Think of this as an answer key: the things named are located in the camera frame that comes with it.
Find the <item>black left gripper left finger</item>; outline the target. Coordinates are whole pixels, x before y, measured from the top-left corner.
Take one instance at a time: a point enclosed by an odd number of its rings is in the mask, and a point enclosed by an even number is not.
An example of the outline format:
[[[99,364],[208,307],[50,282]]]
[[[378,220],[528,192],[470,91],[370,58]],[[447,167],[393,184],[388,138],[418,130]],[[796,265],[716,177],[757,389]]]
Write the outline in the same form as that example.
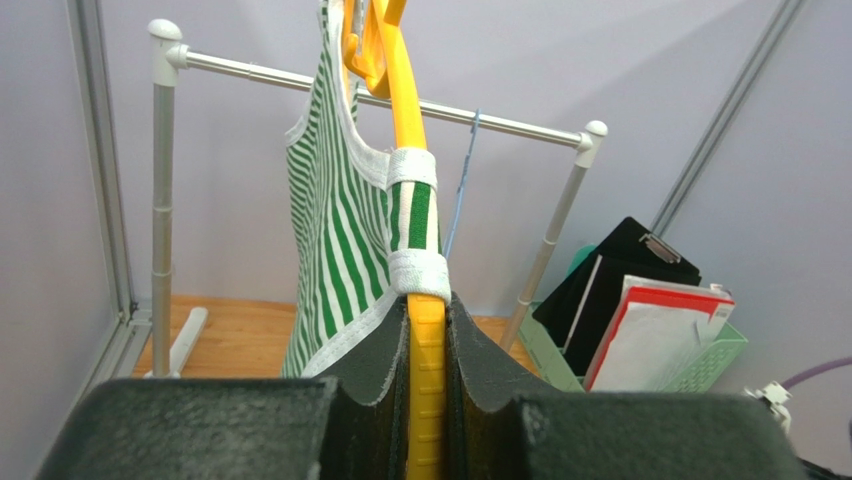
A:
[[[397,297],[308,379],[105,382],[73,410],[41,479],[401,479],[408,378]]]

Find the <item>yellow plastic hanger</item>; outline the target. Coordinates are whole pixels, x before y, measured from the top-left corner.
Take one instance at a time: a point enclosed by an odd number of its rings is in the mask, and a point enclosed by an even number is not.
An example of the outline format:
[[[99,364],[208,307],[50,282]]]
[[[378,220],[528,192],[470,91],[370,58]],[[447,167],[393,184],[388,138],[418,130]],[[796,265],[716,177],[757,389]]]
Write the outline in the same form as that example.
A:
[[[371,95],[390,102],[396,148],[389,163],[389,269],[407,297],[409,340],[409,479],[446,474],[445,329],[448,268],[440,249],[436,161],[427,149],[415,77],[400,27],[403,1],[369,1],[361,33],[342,41],[345,66]]]

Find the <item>green white striped tank top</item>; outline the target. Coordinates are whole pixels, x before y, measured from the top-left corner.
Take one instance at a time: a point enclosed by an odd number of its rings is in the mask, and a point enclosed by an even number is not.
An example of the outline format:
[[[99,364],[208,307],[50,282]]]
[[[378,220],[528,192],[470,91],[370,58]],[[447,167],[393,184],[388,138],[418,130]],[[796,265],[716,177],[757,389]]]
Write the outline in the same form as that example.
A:
[[[343,64],[345,7],[318,7],[322,41],[306,108],[286,133],[298,251],[297,317],[281,374],[312,377],[375,330],[399,296],[389,269],[393,152],[356,128],[357,81]]]

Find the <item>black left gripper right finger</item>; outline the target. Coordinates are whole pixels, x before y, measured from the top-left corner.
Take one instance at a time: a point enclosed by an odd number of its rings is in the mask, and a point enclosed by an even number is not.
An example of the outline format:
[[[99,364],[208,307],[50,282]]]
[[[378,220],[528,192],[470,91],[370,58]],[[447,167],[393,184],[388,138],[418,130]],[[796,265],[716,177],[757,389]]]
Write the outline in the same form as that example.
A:
[[[563,392],[447,309],[448,479],[802,479],[766,406],[743,395]]]

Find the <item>light blue wire hanger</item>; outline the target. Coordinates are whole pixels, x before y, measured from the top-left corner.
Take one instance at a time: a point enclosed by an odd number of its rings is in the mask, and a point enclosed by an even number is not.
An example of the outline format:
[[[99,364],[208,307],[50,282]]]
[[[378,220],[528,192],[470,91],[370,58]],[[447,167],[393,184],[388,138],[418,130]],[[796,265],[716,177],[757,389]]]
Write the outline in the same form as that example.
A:
[[[471,130],[470,130],[470,142],[469,142],[469,145],[468,145],[466,155],[464,157],[462,172],[461,172],[459,184],[458,184],[458,187],[457,187],[457,190],[456,190],[453,214],[452,214],[451,221],[450,221],[450,224],[449,224],[449,229],[448,229],[448,232],[447,232],[446,238],[444,239],[444,244],[443,244],[443,254],[446,258],[449,258],[450,255],[451,255],[453,244],[454,244],[455,237],[456,237],[456,232],[457,232],[458,223],[459,223],[459,220],[460,220],[463,201],[464,201],[465,188],[466,188],[468,174],[469,174],[470,162],[471,162],[471,158],[472,158],[473,151],[474,151],[474,148],[475,148],[477,134],[478,134],[478,130],[479,130],[480,122],[481,122],[481,112],[482,112],[481,109],[477,109],[474,113],[474,116],[473,116],[473,123],[472,123]]]

